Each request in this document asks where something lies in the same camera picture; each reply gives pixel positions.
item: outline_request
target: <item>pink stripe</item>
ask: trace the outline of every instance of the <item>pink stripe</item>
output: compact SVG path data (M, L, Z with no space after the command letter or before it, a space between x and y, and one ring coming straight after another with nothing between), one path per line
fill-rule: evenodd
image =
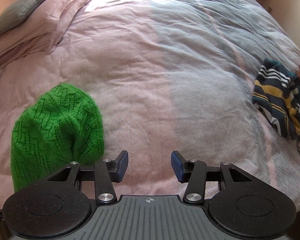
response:
M228 41L225 38L224 33L220 30L220 28L218 26L218 23L210 15L209 11L205 9L205 7L202 5L202 3L200 3L199 0L195 0L195 1L197 2L197 4L200 7L202 7L204 9L205 13L209 16L210 21L212 22L214 28L217 30L220 37L223 38L228 43L228 45L232 48L232 50L234 52L234 55L236 57L236 61L238 63L238 66L243 70L245 80L248 83L250 91L252 93L253 89L254 89L254 80L250 76L248 76L248 74L246 73L245 64L244 64L244 61L241 57L240 52L236 49L235 45L232 42ZM259 117L259 121L262 125L264 134L265 134L267 166L268 166L268 170L269 170L270 185L274 188L278 188L277 179L276 179L277 175L276 175L273 156L272 156L272 138L271 138L271 134L270 134L270 131L269 131L269 128L268 128L268 124L266 123L265 117L259 111L258 111L258 117Z

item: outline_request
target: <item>pillowcase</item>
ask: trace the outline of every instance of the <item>pillowcase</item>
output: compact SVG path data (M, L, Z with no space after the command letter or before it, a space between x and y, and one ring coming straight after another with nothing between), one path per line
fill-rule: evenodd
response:
M54 51L77 11L90 0L46 0L21 25L0 35L0 69L26 55Z
M45 0L16 0L0 15L0 34L23 23Z

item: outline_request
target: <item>striped clothing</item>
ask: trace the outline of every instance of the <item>striped clothing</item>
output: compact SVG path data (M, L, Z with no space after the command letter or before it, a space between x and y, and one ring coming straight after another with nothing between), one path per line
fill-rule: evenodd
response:
M300 79L296 74L265 59L255 80L252 103L281 136L299 138Z

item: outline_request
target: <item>green knitted fabric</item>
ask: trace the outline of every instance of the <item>green knitted fabric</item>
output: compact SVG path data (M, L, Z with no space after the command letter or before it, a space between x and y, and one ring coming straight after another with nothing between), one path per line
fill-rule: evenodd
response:
M60 84L26 109L12 131L14 190L77 161L93 165L104 152L102 117L82 90Z

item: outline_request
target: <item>black circular joint cover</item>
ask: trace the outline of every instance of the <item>black circular joint cover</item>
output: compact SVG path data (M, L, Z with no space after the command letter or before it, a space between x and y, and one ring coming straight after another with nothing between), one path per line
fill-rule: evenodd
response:
M51 238L82 225L91 213L86 195L64 182L47 181L22 189L5 202L2 215L19 236Z
M214 195L208 212L215 224L244 239L272 239L293 224L292 200L267 184L236 182Z

